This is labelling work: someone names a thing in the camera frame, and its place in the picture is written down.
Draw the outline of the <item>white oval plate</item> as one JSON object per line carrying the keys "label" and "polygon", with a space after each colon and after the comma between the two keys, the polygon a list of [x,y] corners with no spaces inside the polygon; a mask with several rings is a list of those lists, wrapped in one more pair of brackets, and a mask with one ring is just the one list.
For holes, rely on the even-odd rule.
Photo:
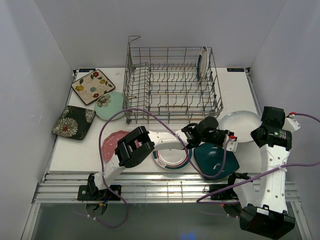
{"label": "white oval plate", "polygon": [[251,132],[261,125],[261,117],[251,111],[240,110],[225,115],[219,121],[221,130],[229,130],[237,137],[238,143],[252,142]]}

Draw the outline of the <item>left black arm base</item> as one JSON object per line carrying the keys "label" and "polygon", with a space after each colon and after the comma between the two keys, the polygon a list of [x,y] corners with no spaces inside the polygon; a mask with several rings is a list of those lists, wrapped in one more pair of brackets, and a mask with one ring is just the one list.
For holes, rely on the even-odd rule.
{"label": "left black arm base", "polygon": [[96,195],[92,195],[88,185],[80,185],[78,189],[77,198],[78,201],[119,201],[120,197],[111,193],[108,189],[99,190]]}

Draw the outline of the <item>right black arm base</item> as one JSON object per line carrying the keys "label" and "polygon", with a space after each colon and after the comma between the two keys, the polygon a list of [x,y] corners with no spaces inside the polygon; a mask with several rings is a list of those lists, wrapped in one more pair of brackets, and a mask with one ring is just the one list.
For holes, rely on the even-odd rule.
{"label": "right black arm base", "polygon": [[[233,184],[235,184],[236,180],[248,180],[251,177],[248,176],[248,173],[237,173],[234,172],[232,173],[228,179],[227,179],[227,183],[223,183],[223,184],[210,184],[207,188],[207,190],[204,189],[205,193],[213,193],[216,192],[220,189],[226,188],[228,186],[231,186]],[[221,191],[219,193],[216,193],[212,196],[210,196],[210,199],[213,201],[226,201],[226,200],[238,200],[238,196],[237,194],[234,192],[234,190],[231,189],[227,189],[224,191]]]}

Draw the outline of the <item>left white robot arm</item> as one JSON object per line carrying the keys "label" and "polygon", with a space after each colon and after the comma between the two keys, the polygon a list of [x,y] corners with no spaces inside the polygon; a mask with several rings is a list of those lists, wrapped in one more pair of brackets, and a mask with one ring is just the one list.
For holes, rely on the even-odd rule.
{"label": "left white robot arm", "polygon": [[87,179],[88,193],[95,200],[106,195],[106,189],[125,170],[141,164],[152,152],[160,150],[182,150],[189,157],[189,150],[197,148],[201,143],[209,143],[223,148],[222,166],[218,173],[208,175],[198,169],[198,173],[206,178],[215,179],[223,171],[226,163],[228,141],[233,132],[218,129],[218,121],[214,117],[206,117],[200,123],[190,123],[173,132],[148,131],[139,126],[111,144],[114,148],[108,154],[110,160],[102,162],[100,172],[90,174]]}

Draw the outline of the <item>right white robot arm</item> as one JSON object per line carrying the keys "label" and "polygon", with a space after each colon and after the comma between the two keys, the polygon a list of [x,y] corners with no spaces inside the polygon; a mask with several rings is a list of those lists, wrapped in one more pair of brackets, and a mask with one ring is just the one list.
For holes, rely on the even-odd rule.
{"label": "right white robot arm", "polygon": [[272,240],[278,240],[295,227],[295,218],[289,216],[285,199],[285,164],[292,148],[292,133],[301,125],[286,116],[282,108],[266,106],[261,116],[247,110],[234,111],[219,122],[238,142],[255,142],[259,148],[261,171],[269,174],[260,178],[255,191],[252,178],[243,173],[230,176],[226,194],[240,202],[239,225],[248,231]]}

